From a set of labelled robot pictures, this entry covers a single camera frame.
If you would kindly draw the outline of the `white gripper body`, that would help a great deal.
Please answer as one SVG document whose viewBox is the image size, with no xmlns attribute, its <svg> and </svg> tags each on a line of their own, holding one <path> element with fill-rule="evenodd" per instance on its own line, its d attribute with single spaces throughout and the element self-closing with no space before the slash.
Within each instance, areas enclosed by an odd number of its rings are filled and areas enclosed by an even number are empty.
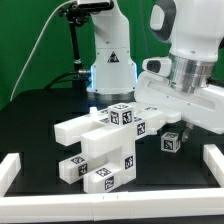
<svg viewBox="0 0 224 224">
<path fill-rule="evenodd" d="M 182 92 L 169 86 L 171 60 L 168 57 L 145 59 L 134 97 L 137 102 L 176 110 L 181 118 L 193 125 L 224 134 L 224 88 L 209 84 L 194 86 L 191 92 Z"/>
</svg>

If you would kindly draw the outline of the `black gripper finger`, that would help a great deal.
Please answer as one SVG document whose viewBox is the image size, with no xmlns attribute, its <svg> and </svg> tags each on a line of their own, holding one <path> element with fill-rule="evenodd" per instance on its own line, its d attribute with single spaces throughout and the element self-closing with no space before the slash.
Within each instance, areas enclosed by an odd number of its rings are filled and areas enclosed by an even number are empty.
<svg viewBox="0 0 224 224">
<path fill-rule="evenodd" d="M 186 142 L 189 138 L 190 132 L 193 130 L 194 125 L 187 122 L 185 130 L 181 133 L 181 141 Z"/>
</svg>

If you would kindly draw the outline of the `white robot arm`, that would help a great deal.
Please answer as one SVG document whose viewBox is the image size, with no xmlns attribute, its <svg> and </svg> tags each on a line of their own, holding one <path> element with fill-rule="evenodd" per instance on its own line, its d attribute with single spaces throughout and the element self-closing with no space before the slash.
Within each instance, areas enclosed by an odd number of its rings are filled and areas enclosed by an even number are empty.
<svg viewBox="0 0 224 224">
<path fill-rule="evenodd" d="M 224 43 L 224 0 L 156 0 L 149 26 L 171 45 L 164 57 L 145 59 L 139 73 L 129 53 L 129 25 L 118 7 L 92 15 L 96 60 L 91 96 L 133 94 L 137 103 L 176 110 L 183 121 L 224 133 L 224 87 L 211 82 Z"/>
</svg>

